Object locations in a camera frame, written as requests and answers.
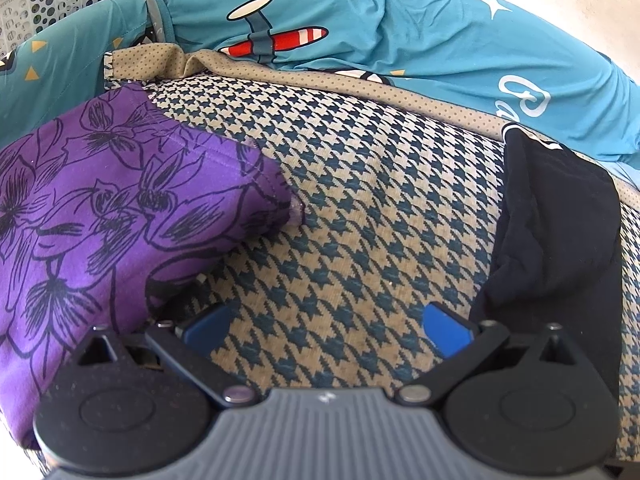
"black round disc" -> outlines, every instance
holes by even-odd
[[[555,363],[473,377],[450,394],[444,417],[478,460],[530,476],[568,474],[601,462],[618,434],[606,388]]]
[[[77,374],[42,398],[34,428],[58,465],[96,476],[155,470],[188,453],[210,423],[199,389],[137,368]]]

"yellow triangle print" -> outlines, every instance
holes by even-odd
[[[30,66],[27,70],[27,75],[24,77],[24,80],[37,81],[38,79],[40,79],[40,76],[38,76],[38,73],[33,69],[33,66]]]
[[[47,46],[47,42],[46,41],[39,41],[39,40],[31,41],[31,51],[32,52],[39,51],[43,46]]]

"white star print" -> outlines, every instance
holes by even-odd
[[[511,9],[507,9],[507,7],[502,6],[501,4],[498,3],[498,0],[480,0],[481,2],[486,3],[489,8],[491,9],[491,19],[494,18],[495,13],[498,10],[508,10],[509,12],[511,12]]]

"gray ribbed plastic surface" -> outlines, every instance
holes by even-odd
[[[61,470],[50,480],[87,480]],[[189,455],[134,480],[520,479],[463,454],[433,413],[404,408],[382,390],[273,390],[227,410]],[[604,480],[597,469],[571,480]]]

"teal blanket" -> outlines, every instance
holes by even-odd
[[[0,76],[2,144],[93,97],[102,54],[135,43],[151,23],[187,52],[212,48],[277,70],[368,78],[640,168],[638,85],[603,54],[503,0],[105,0],[16,51],[13,73]],[[42,72],[37,41],[49,49]]]

